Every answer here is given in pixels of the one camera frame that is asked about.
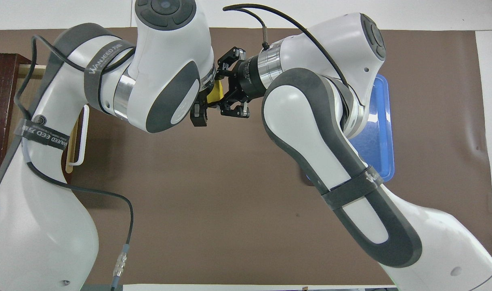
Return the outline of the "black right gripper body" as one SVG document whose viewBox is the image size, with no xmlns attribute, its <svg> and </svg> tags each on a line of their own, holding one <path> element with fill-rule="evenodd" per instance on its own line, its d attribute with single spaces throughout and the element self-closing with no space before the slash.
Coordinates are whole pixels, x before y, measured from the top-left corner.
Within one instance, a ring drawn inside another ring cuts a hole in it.
<svg viewBox="0 0 492 291">
<path fill-rule="evenodd" d="M 266 87 L 259 75 L 257 56 L 238 61 L 232 72 L 229 77 L 230 101 L 251 101 L 264 96 Z"/>
</svg>

